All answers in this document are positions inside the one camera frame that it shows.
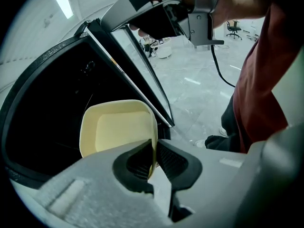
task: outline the ceiling light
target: ceiling light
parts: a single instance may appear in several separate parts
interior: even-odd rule
[[[56,1],[59,4],[61,10],[63,11],[67,19],[73,16],[73,12],[68,0],[56,0]]]

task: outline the red shirt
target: red shirt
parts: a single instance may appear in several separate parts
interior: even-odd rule
[[[285,12],[272,3],[260,38],[245,59],[233,96],[243,153],[248,152],[252,143],[266,140],[287,127],[271,90],[291,66],[302,45],[292,25],[294,21],[287,19]]]

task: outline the black pants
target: black pants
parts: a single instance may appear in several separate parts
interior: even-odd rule
[[[230,152],[240,152],[240,137],[238,132],[238,125],[233,112],[233,96],[222,115],[222,127],[226,130],[228,138],[222,136],[211,135],[205,141],[207,149],[222,150]]]

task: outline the person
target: person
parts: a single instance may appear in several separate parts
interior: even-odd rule
[[[193,5],[194,0],[183,2]],[[208,149],[246,153],[252,143],[266,140],[287,127],[283,111],[271,90],[302,46],[303,36],[296,37],[291,27],[299,17],[296,11],[301,6],[301,0],[218,0],[212,13],[214,28],[232,19],[265,16],[265,21],[221,118],[220,132],[226,130],[227,137],[212,135],[205,141],[198,141],[198,145],[205,143]]]

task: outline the office chair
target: office chair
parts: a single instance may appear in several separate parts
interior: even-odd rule
[[[237,37],[241,38],[241,40],[242,40],[242,37],[239,36],[238,34],[236,34],[239,30],[242,30],[240,27],[237,27],[237,26],[236,26],[236,25],[237,25],[237,22],[234,23],[235,26],[231,26],[230,23],[229,23],[228,21],[226,21],[226,23],[227,23],[227,29],[228,29],[229,31],[232,31],[232,33],[229,33],[229,34],[227,34],[226,36],[228,36],[228,35],[233,36],[233,39],[235,39],[236,36],[237,36]]]

